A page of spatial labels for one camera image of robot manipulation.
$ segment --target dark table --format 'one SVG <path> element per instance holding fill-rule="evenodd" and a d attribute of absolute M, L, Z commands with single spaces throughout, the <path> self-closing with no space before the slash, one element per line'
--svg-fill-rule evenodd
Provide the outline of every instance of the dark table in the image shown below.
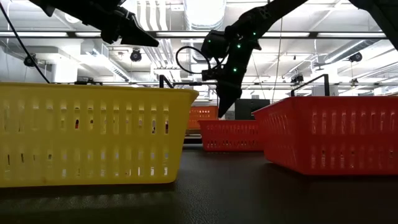
<path fill-rule="evenodd" d="M 1 223 L 398 223 L 397 177 L 305 177 L 262 153 L 182 154 L 177 181 L 0 189 Z"/>

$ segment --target wall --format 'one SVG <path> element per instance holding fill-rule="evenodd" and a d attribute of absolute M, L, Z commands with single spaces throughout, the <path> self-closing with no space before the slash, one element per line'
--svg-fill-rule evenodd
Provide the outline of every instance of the wall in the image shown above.
<path fill-rule="evenodd" d="M 4 51 L 5 49 L 0 47 L 0 82 L 45 83 L 35 68 L 26 67 L 22 60 Z M 51 72 L 47 71 L 46 76 L 52 81 Z"/>

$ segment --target yellow basket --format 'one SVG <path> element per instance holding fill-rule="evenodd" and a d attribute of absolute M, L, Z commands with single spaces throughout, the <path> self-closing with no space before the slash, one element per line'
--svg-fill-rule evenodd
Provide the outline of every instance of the yellow basket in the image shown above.
<path fill-rule="evenodd" d="M 0 83 L 0 187 L 173 182 L 197 96 Z"/>

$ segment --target orange basket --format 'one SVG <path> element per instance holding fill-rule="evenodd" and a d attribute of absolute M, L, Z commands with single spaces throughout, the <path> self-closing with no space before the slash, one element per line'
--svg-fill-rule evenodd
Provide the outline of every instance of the orange basket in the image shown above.
<path fill-rule="evenodd" d="M 262 151 L 256 121 L 199 121 L 205 151 Z"/>
<path fill-rule="evenodd" d="M 217 106 L 192 106 L 189 112 L 188 129 L 200 129 L 198 121 L 217 119 Z"/>
<path fill-rule="evenodd" d="M 398 98 L 291 97 L 254 112 L 265 157 L 306 175 L 398 174 Z"/>

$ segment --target ceiling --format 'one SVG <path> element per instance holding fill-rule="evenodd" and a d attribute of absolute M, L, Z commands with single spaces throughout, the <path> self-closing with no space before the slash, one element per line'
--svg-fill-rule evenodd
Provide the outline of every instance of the ceiling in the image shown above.
<path fill-rule="evenodd" d="M 195 13 L 203 15 L 203 17 L 211 16 L 214 13 L 223 13 L 219 9 L 212 9 L 211 6 L 214 0 L 186 0 L 200 1 L 202 7 L 197 7 Z M 70 23 L 66 20 L 63 12 L 57 11 L 55 16 L 47 17 L 40 8 L 36 7 L 29 1 L 13 0 L 3 1 L 3 6 L 9 7 L 9 17 L 19 31 L 96 31 L 93 27 L 85 26 L 81 22 Z M 156 15 L 157 28 L 160 28 L 160 1 L 156 1 Z M 153 30 L 150 26 L 150 1 L 140 1 L 137 3 L 137 18 L 139 21 L 142 17 L 142 7 L 145 7 L 146 21 L 149 30 Z M 226 7 L 222 19 L 221 29 L 235 22 L 238 17 L 245 11 L 253 7 L 264 5 L 266 1 L 256 0 L 226 0 Z M 187 22 L 184 16 L 184 7 L 182 0 L 166 0 L 166 17 L 165 23 L 168 30 L 187 30 Z M 0 19 L 0 30 L 7 30 L 5 19 Z M 276 22 L 270 31 L 322 31 L 322 32 L 374 32 L 380 31 L 372 17 L 362 10 L 356 9 L 349 1 L 345 0 L 309 0 L 304 5 L 300 6 L 290 14 L 286 15 L 282 20 Z M 176 51 L 187 45 L 190 39 L 171 39 L 171 47 L 173 50 L 173 57 Z M 352 40 L 341 39 L 261 39 L 259 41 L 262 50 L 255 50 L 248 65 L 248 71 L 244 77 L 244 82 L 290 82 L 290 77 L 295 72 L 302 73 L 306 81 L 312 77 L 322 73 L 329 73 L 331 82 L 349 82 L 353 77 L 361 77 L 362 74 L 369 74 L 379 70 L 386 65 L 397 62 L 398 53 L 388 40 L 381 40 L 374 45 L 371 45 L 360 52 L 363 55 L 361 62 L 339 61 L 331 65 L 322 67 L 321 71 L 316 71 L 317 67 L 313 66 L 317 62 L 317 55 L 330 54 L 340 47 L 344 46 Z M 84 67 L 79 68 L 78 74 L 80 76 L 92 76 L 97 80 L 114 81 L 114 75 L 106 67 L 98 63 L 90 63 L 87 60 L 89 55 L 86 55 L 81 50 L 76 52 L 73 46 L 80 46 L 83 39 L 24 39 L 24 44 L 27 46 L 52 46 L 62 49 L 64 52 L 71 55 L 80 62 Z M 141 50 L 142 60 L 140 62 L 132 62 L 130 54 L 133 47 L 120 45 L 115 43 L 113 45 L 105 44 L 99 39 L 93 39 L 95 46 L 101 48 L 104 44 L 109 49 L 109 58 L 122 70 L 130 74 L 136 81 L 150 80 L 151 73 L 154 72 L 156 66 L 146 55 L 146 52 Z M 14 39 L 9 40 L 10 47 L 17 45 Z M 192 61 L 190 54 L 186 51 L 181 52 L 178 58 L 187 68 L 197 68 L 201 65 Z M 386 79 L 386 77 L 393 77 L 398 74 L 398 69 L 394 66 L 385 72 L 377 73 L 360 80 L 360 82 L 378 82 Z M 185 72 L 180 72 L 180 78 L 191 77 Z M 248 89 L 248 94 L 244 97 L 250 97 L 252 89 L 258 86 L 245 86 Z M 365 88 L 351 91 L 353 93 L 362 93 L 369 91 L 372 88 Z M 277 90 L 276 99 L 286 97 L 289 90 Z M 265 96 L 266 98 L 273 95 L 273 91 L 256 90 L 254 94 Z M 302 90 L 301 93 L 309 93 L 309 90 Z"/>

